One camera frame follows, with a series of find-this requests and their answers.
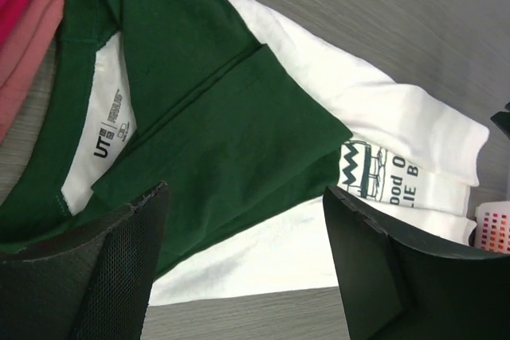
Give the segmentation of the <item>white green printed t-shirt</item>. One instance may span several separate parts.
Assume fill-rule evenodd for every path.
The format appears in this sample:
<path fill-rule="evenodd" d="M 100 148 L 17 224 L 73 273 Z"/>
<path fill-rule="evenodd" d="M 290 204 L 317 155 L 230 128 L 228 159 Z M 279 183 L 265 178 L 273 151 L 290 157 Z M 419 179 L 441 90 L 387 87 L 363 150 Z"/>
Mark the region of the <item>white green printed t-shirt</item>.
<path fill-rule="evenodd" d="M 153 306 L 335 285 L 329 186 L 468 244 L 488 129 L 254 0 L 65 0 L 1 137 L 1 250 L 165 182 Z"/>

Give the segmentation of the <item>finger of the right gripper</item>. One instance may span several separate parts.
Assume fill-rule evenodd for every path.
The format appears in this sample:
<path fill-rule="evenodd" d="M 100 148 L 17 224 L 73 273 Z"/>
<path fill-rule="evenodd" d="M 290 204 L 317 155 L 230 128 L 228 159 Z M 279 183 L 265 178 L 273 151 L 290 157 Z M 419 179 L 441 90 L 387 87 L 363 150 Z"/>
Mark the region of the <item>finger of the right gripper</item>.
<path fill-rule="evenodd" d="M 505 135 L 510 135 L 510 103 L 507 103 L 503 111 L 494 114 L 491 121 Z"/>

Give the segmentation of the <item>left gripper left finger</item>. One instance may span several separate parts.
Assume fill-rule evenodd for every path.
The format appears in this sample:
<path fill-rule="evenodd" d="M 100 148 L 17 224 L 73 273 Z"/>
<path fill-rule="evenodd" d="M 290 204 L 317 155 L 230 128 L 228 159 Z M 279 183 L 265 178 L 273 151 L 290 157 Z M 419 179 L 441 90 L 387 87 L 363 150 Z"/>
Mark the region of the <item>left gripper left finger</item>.
<path fill-rule="evenodd" d="M 138 339 L 164 238 L 160 183 L 95 220 L 1 255 L 3 339 Z"/>

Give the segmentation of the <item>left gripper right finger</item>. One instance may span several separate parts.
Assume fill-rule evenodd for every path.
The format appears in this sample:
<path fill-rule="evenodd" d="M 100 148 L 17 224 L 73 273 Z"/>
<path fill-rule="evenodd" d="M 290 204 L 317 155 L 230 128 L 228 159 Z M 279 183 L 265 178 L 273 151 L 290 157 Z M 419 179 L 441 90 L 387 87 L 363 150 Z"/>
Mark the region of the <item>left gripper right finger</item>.
<path fill-rule="evenodd" d="M 338 187 L 323 207 L 352 339 L 508 338 L 508 256 L 429 234 Z"/>

